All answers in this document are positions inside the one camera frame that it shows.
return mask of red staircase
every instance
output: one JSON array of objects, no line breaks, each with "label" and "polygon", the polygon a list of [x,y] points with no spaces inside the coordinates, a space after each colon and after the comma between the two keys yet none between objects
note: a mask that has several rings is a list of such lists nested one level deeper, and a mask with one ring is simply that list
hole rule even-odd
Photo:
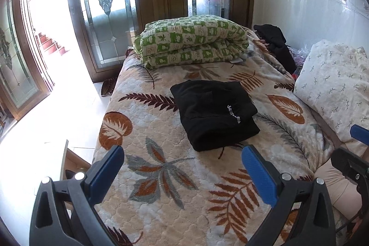
[{"label": "red staircase", "polygon": [[60,46],[58,42],[53,39],[47,37],[46,35],[39,33],[35,36],[38,46],[42,53],[46,55],[50,55],[52,53],[58,52],[59,55],[63,55],[66,53],[64,46]]}]

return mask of person's leg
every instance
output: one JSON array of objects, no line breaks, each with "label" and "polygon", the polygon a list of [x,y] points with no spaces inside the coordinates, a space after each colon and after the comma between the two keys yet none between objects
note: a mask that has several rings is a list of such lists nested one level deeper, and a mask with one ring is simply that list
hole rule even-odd
[{"label": "person's leg", "polygon": [[332,205],[347,219],[351,219],[361,208],[361,195],[356,185],[346,179],[342,172],[332,166],[331,160],[319,167],[314,178],[324,179]]}]

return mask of green checkered quilt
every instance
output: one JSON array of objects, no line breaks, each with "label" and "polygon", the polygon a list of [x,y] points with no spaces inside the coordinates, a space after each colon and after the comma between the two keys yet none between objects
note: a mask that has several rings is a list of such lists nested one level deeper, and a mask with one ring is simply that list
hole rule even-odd
[{"label": "green checkered quilt", "polygon": [[134,42],[146,68],[232,60],[247,47],[245,28],[213,15],[151,22]]}]

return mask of silver screw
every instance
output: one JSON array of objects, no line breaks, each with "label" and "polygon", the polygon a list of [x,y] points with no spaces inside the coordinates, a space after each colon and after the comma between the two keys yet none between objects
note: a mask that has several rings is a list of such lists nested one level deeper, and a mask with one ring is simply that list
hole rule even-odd
[{"label": "silver screw", "polygon": [[75,178],[76,180],[82,180],[82,179],[84,179],[84,172],[78,172],[78,173],[76,173],[76,174],[74,175],[74,178]]},{"label": "silver screw", "polygon": [[49,181],[50,181],[50,177],[48,177],[48,176],[44,177],[44,178],[41,180],[41,182],[42,182],[43,184],[46,184],[46,183],[48,183]]},{"label": "silver screw", "polygon": [[318,177],[317,178],[317,183],[320,184],[320,185],[323,185],[324,184],[324,179]]},{"label": "silver screw", "polygon": [[283,173],[282,174],[282,179],[284,180],[291,180],[292,179],[292,176],[288,173]]}]

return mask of bed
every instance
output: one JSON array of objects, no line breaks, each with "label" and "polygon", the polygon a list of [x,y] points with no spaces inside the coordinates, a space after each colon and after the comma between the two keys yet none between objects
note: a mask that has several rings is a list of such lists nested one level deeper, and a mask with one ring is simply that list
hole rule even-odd
[{"label": "bed", "polygon": [[[311,180],[334,146],[294,79],[253,32],[243,63],[216,62],[149,70],[127,57],[101,126],[94,160],[122,145],[125,161],[99,216],[121,245],[245,245],[270,210],[241,162],[252,144],[280,172]],[[260,133],[240,144],[196,152],[170,87],[186,80],[239,81],[258,109]],[[276,245],[287,238],[292,210]]]}]

